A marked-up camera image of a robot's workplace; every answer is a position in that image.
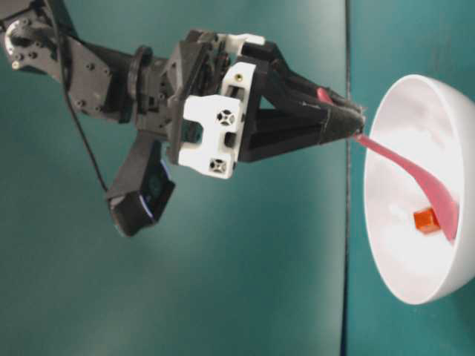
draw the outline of white bowl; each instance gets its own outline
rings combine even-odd
[[[403,302],[422,304],[475,276],[475,104],[452,87],[405,76],[386,93],[370,137],[438,177],[459,203],[455,243],[424,235],[413,212],[430,206],[416,181],[367,151],[364,211],[379,273]]]

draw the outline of robotic arm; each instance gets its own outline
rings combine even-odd
[[[164,144],[172,164],[227,179],[238,161],[344,139],[364,125],[359,105],[329,88],[331,100],[319,98],[322,87],[261,36],[191,30],[168,59],[146,46],[131,56],[80,40],[62,0],[3,0],[0,45],[12,69],[61,82],[76,112],[135,125],[106,193],[127,236],[155,224],[174,190]],[[262,98],[275,108],[261,109]]]

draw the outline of hole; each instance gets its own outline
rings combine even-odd
[[[229,148],[233,148],[236,143],[236,133],[226,132],[224,136],[224,145]]]

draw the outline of white bracket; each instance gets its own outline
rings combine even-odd
[[[203,135],[200,143],[182,144],[179,165],[211,177],[231,177],[239,156],[254,71],[255,65],[238,62],[224,76],[221,95],[188,97],[183,118],[200,123]],[[225,96],[230,86],[242,90],[241,99]],[[225,144],[227,134],[234,135],[232,147]]]
[[[225,42],[224,50],[227,53],[235,53],[237,56],[241,55],[243,46],[246,42],[261,46],[266,43],[264,37],[252,35],[250,33],[243,33],[241,35],[219,34],[217,37],[219,38],[219,42]]]

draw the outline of teal wall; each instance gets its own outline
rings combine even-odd
[[[420,73],[475,99],[475,2],[351,1],[353,99],[379,101],[401,76]],[[347,355],[475,355],[475,283],[426,306],[408,306],[384,286],[367,241],[364,152],[352,147]]]
[[[344,92],[342,0],[66,4],[84,40],[129,53],[167,56],[192,27],[262,34]],[[6,61],[0,78],[0,355],[339,354],[343,142],[239,165],[228,182],[172,168],[163,221],[126,240],[60,87]],[[134,130],[82,121],[110,182]]]

